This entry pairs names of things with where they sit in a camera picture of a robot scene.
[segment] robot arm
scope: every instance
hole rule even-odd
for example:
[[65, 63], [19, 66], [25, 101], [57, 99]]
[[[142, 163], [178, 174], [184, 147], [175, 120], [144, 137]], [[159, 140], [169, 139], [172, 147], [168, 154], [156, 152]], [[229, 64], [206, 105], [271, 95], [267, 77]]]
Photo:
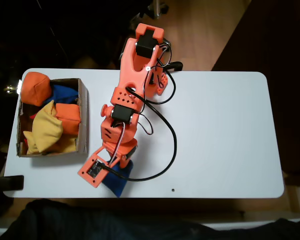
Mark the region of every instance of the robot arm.
[[[155, 94], [161, 95], [168, 84], [163, 67], [157, 64], [163, 54], [162, 28], [140, 23], [136, 29], [136, 38], [129, 38], [121, 59], [120, 81], [114, 89], [111, 104], [103, 105], [101, 116], [100, 147], [83, 165], [78, 174], [95, 188], [109, 173], [105, 169], [113, 168], [119, 163], [125, 168], [135, 152], [138, 142], [134, 138], [140, 112], [144, 101]], [[98, 154], [106, 149], [111, 159], [105, 161]]]

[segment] yellow bean bag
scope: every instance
hole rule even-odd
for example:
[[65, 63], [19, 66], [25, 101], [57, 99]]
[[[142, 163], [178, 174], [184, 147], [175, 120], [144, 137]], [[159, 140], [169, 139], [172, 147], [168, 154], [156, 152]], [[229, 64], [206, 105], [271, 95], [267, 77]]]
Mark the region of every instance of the yellow bean bag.
[[33, 120], [32, 136], [39, 153], [58, 142], [63, 133], [62, 121], [56, 118], [56, 114], [52, 100], [36, 114]]

